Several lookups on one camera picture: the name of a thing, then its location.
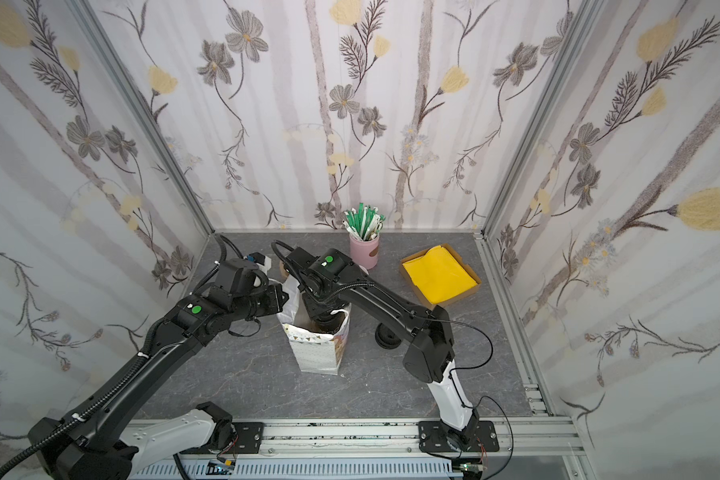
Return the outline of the white cartoon paper gift bag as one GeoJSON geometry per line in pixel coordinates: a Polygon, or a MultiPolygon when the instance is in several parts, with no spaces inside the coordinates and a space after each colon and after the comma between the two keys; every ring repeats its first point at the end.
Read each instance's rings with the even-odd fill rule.
{"type": "Polygon", "coordinates": [[[332,310],[329,327],[325,330],[308,315],[295,278],[289,276],[282,283],[282,288],[289,299],[276,318],[300,370],[303,373],[337,375],[348,341],[351,306],[332,310]]]}

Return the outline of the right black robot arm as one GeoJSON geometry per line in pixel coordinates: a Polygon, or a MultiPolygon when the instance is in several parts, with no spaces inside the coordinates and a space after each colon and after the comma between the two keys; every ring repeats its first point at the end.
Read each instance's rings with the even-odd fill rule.
{"type": "Polygon", "coordinates": [[[407,344],[405,370],[428,386],[450,447],[455,451],[466,449],[476,438],[480,417],[458,379],[447,311],[404,299],[339,250],[331,248],[315,256],[280,240],[273,241],[271,247],[298,282],[306,312],[316,325],[334,326],[339,310],[353,306],[378,322],[375,339],[380,347],[392,350],[407,344]]]}

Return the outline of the black paper coffee cup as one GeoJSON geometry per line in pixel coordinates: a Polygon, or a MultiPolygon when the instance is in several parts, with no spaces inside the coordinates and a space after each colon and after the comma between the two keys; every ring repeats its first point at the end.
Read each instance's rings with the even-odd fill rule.
{"type": "Polygon", "coordinates": [[[346,312],[342,309],[307,307],[305,329],[318,334],[333,335],[338,332],[345,320],[346,312]]]}

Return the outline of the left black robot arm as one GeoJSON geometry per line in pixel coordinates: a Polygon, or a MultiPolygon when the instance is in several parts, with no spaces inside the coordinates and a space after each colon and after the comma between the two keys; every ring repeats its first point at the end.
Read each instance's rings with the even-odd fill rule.
{"type": "Polygon", "coordinates": [[[61,419],[39,421],[29,447],[0,467],[0,479],[32,456],[54,479],[127,478],[140,449],[121,435],[138,410],[219,333],[236,321],[275,315],[287,300],[254,262],[220,262],[149,328],[140,350],[99,390],[61,419]]]}

